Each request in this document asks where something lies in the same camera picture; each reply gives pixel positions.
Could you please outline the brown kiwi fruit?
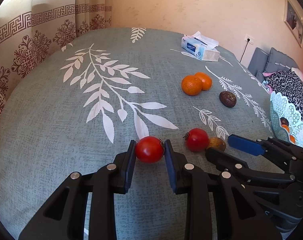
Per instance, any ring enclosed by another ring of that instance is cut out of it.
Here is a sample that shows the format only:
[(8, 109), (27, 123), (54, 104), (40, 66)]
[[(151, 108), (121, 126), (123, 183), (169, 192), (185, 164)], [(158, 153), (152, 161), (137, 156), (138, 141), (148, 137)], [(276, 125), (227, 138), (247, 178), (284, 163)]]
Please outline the brown kiwi fruit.
[(215, 148), (216, 150), (224, 152), (226, 150), (226, 142), (218, 137), (210, 137), (207, 149)]

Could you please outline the dark avocado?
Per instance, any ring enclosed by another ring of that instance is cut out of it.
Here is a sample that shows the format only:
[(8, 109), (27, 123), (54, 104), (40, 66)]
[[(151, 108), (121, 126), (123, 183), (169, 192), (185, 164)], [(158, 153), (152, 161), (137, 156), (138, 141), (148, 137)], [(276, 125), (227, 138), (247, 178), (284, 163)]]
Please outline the dark avocado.
[(288, 120), (286, 118), (284, 118), (284, 117), (280, 118), (280, 122), (281, 122), (282, 125), (286, 125), (286, 126), (289, 125)]
[(219, 100), (224, 106), (226, 106), (228, 108), (233, 108), (237, 103), (236, 96), (229, 91), (221, 92), (219, 94)]

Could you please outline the red tomato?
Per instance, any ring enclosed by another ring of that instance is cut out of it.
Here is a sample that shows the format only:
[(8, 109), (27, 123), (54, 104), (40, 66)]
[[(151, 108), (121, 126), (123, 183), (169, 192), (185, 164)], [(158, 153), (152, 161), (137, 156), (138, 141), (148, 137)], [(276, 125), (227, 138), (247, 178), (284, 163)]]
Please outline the red tomato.
[(204, 151), (209, 145), (207, 132), (200, 128), (191, 129), (183, 138), (186, 147), (192, 152)]
[(135, 154), (143, 163), (156, 163), (164, 155), (163, 142), (156, 137), (144, 137), (136, 144)]

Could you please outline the orange tangerine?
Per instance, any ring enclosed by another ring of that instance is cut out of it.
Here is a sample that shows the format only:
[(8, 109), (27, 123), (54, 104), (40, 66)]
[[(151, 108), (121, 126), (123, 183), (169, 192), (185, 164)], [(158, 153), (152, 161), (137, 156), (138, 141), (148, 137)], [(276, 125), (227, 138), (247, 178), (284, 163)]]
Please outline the orange tangerine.
[(202, 90), (209, 90), (212, 87), (212, 79), (203, 72), (197, 72), (194, 74), (202, 81)]
[(185, 76), (181, 81), (181, 89), (189, 96), (196, 96), (202, 91), (202, 81), (195, 75)]

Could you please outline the light blue lattice fruit basket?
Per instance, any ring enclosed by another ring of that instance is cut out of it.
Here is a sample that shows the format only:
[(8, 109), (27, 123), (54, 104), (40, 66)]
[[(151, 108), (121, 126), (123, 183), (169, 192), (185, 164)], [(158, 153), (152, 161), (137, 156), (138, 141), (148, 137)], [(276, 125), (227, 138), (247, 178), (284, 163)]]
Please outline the light blue lattice fruit basket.
[[(270, 117), (273, 132), (277, 139), (291, 142), (290, 137), (295, 139), (295, 144), (303, 148), (303, 121), (301, 114), (296, 110), (293, 103), (289, 103), (286, 96), (273, 92), (270, 95)], [(288, 120), (287, 131), (282, 127), (280, 119)]]

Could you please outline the leopard print blanket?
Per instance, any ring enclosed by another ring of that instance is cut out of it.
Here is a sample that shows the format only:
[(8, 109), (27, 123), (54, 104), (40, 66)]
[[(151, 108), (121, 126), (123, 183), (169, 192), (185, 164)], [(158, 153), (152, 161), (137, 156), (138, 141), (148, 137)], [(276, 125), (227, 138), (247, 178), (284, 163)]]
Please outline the leopard print blanket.
[(303, 82), (298, 75), (291, 70), (280, 70), (266, 76), (265, 80), (275, 93), (281, 93), (294, 104), (303, 121)]

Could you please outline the grey upholstered bed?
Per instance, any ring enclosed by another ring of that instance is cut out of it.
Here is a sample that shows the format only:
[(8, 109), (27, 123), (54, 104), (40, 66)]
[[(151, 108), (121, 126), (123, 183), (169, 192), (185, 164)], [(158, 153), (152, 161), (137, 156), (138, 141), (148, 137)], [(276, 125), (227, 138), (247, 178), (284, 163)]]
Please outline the grey upholstered bed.
[(298, 68), (297, 63), (291, 57), (273, 47), (269, 53), (257, 47), (248, 65), (248, 70), (260, 83), (265, 80), (264, 73), (288, 71), (291, 68)]

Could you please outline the grey-green leaf tablecloth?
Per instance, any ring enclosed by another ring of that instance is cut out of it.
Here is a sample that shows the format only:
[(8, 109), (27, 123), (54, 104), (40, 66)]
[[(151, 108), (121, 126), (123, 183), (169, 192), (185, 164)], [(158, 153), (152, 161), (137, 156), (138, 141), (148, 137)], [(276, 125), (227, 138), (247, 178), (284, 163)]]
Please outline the grey-green leaf tablecloth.
[[(184, 144), (201, 128), (210, 137), (272, 134), (270, 96), (229, 50), (218, 62), (196, 59), (182, 35), (129, 28), (88, 32), (49, 56), (13, 90), (0, 117), (0, 221), (14, 237), (72, 172), (88, 174), (111, 163), (130, 141), (147, 135), (208, 173), (202, 153)], [(185, 76), (203, 72), (212, 87), (196, 96), (181, 89)], [(233, 108), (219, 100), (233, 93)]]

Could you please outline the white tissue box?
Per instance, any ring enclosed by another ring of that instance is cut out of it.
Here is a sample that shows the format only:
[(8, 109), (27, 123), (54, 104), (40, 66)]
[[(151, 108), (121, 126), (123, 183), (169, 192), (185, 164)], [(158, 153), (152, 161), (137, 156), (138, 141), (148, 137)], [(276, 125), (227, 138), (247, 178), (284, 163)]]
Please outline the white tissue box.
[(202, 35), (200, 31), (193, 35), (184, 35), (181, 39), (181, 47), (201, 61), (218, 62), (218, 45), (217, 40)]

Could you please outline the beige patterned curtain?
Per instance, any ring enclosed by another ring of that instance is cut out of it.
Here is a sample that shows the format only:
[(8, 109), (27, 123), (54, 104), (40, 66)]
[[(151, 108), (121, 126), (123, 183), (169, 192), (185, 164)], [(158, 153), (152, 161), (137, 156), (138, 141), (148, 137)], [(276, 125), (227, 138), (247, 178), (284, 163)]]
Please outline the beige patterned curtain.
[(0, 115), (18, 83), (48, 56), (91, 30), (111, 26), (112, 0), (3, 0)]

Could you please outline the white wall socket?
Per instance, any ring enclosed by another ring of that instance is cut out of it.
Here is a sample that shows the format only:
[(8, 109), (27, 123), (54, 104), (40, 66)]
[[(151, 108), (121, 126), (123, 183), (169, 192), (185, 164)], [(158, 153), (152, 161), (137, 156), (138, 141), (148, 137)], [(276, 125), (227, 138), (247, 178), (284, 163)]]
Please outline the white wall socket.
[(253, 45), (254, 38), (251, 37), (250, 35), (246, 34), (244, 40), (245, 40), (246, 42), (248, 42), (249, 44), (252, 44), (252, 45)]

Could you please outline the framed wall photo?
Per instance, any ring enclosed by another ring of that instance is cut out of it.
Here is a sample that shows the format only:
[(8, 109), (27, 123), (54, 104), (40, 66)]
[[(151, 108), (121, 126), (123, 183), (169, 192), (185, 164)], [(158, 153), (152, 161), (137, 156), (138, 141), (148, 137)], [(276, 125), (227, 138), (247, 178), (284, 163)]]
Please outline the framed wall photo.
[(290, 2), (285, 0), (284, 22), (294, 35), (297, 43), (302, 48), (303, 46), (303, 22), (298, 12)]

